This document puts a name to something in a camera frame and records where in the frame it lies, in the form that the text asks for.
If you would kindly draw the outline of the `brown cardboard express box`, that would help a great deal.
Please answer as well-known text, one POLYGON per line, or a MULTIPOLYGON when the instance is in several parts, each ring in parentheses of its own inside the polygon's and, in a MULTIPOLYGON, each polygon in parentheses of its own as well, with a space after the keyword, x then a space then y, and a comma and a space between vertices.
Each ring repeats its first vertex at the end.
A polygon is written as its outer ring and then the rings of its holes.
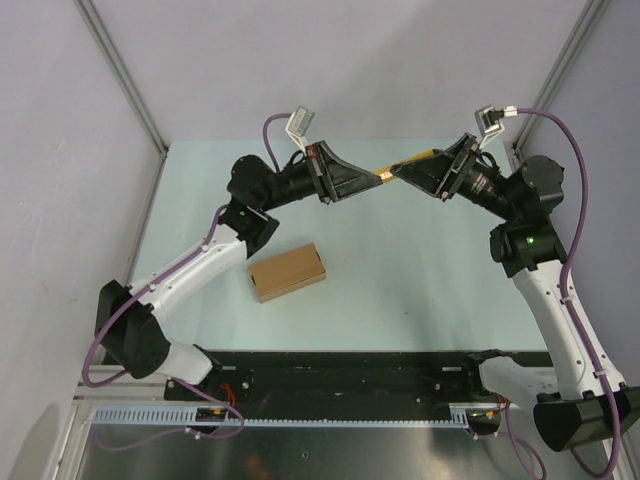
POLYGON ((254 263, 248 272, 261 303, 326 279, 326 269, 314 243, 254 263))

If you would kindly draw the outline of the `aluminium frame post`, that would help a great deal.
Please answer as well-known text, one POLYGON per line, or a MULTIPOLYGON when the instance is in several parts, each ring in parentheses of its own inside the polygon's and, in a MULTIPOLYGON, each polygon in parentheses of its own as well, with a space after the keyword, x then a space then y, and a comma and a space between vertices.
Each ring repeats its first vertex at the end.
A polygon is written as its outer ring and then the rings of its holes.
POLYGON ((581 51, 586 47, 587 41, 609 4, 610 1, 607 0, 589 0, 586 2, 534 100, 534 109, 549 110, 552 101, 559 93, 566 77, 581 51))
POLYGON ((160 159, 164 160, 167 156, 169 146, 164 140, 147 102, 144 100, 141 91, 136 85, 120 49, 109 32, 106 22, 102 18, 95 2, 91 0, 74 0, 73 4, 77 8, 96 46, 103 55, 107 66, 111 70, 146 137, 160 156, 160 159))

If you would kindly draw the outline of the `yellow utility knife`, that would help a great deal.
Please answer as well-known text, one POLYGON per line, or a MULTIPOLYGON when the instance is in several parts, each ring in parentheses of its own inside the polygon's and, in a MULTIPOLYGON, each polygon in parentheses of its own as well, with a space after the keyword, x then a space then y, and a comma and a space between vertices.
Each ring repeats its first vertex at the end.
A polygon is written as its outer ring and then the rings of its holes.
POLYGON ((415 161, 418 161, 418 160, 425 160, 427 158, 430 158, 430 157, 434 156, 436 153, 439 153, 439 152, 440 152, 439 149, 430 149, 430 150, 421 152, 421 153, 419 153, 417 155, 414 155, 414 156, 412 156, 410 158, 407 158, 407 159, 395 162, 395 163, 393 163, 391 165, 388 165, 386 167, 380 168, 380 169, 374 171, 374 174, 377 175, 382 180, 383 183, 388 183, 388 182, 390 182, 390 181, 395 179, 394 174, 391 172, 391 170, 392 170, 392 168, 394 166, 402 165, 402 164, 405 164, 405 163, 411 163, 411 162, 415 162, 415 161))

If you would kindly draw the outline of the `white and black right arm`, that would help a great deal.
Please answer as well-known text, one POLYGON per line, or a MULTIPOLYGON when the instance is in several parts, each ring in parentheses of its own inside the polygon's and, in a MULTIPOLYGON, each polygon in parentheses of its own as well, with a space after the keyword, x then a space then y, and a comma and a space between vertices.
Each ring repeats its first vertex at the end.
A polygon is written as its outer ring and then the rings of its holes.
POLYGON ((639 419, 639 390, 627 384, 602 348, 575 291, 561 275, 568 263, 550 221, 564 199, 563 168, 536 155, 510 176, 487 165, 475 136, 463 135, 391 166, 393 177, 433 198, 461 196, 502 219, 490 233, 492 259, 501 264, 529 306, 550 355, 547 380, 498 350, 469 357, 461 376, 473 401, 498 394, 532 414, 539 436, 556 452, 625 433, 639 419), (571 315, 582 316, 579 324, 571 315))

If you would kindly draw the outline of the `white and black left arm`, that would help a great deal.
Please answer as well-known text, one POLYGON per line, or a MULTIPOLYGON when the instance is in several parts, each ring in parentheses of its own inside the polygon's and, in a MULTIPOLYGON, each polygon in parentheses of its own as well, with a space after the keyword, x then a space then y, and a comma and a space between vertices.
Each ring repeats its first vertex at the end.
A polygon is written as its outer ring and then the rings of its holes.
POLYGON ((145 279, 129 285, 112 280, 101 288, 92 345, 103 347, 134 379, 160 374, 185 382, 199 399, 214 397, 221 387, 215 360, 200 347, 168 339, 164 322, 183 301, 269 242, 280 224, 270 211, 310 196, 337 203, 382 183, 323 141, 296 152, 280 171, 256 155, 240 157, 227 185, 230 200, 196 245, 145 279))

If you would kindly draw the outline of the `aluminium frame post left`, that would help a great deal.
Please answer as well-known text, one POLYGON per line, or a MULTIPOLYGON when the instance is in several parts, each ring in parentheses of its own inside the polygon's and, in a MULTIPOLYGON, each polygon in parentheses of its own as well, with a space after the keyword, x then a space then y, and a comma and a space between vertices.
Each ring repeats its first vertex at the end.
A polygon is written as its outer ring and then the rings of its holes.
POLYGON ((102 18, 95 2, 91 0, 74 0, 73 4, 77 8, 96 46, 103 55, 107 66, 111 70, 146 137, 160 156, 160 159, 164 160, 167 156, 169 146, 164 140, 147 102, 144 100, 141 91, 136 85, 120 49, 109 32, 106 22, 102 18))

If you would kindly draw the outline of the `aluminium frame post right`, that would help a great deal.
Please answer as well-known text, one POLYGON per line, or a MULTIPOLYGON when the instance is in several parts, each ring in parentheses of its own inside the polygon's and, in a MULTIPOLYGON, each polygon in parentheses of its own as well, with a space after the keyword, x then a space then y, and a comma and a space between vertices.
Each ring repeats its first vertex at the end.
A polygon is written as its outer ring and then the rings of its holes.
POLYGON ((587 41, 609 4, 610 1, 607 0, 589 0, 586 2, 534 100, 534 109, 549 110, 552 101, 559 93, 566 77, 581 51, 586 47, 587 41))

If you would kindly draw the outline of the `shiny metal front plate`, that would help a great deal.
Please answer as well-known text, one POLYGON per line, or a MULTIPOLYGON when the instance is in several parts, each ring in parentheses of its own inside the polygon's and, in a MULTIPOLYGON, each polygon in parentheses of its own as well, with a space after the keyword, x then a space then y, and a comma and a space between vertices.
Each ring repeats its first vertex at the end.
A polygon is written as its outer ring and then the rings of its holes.
POLYGON ((506 439, 453 429, 255 428, 226 440, 95 426, 80 479, 524 479, 506 439))

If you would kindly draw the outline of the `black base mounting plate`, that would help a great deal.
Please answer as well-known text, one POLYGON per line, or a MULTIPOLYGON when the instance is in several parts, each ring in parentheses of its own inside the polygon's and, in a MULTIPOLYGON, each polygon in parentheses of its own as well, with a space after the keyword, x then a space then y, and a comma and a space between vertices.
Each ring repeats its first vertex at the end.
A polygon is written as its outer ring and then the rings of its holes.
POLYGON ((416 393, 438 403, 495 400, 480 385, 483 351, 209 351, 212 372, 196 387, 209 395, 228 385, 238 402, 268 393, 416 393))

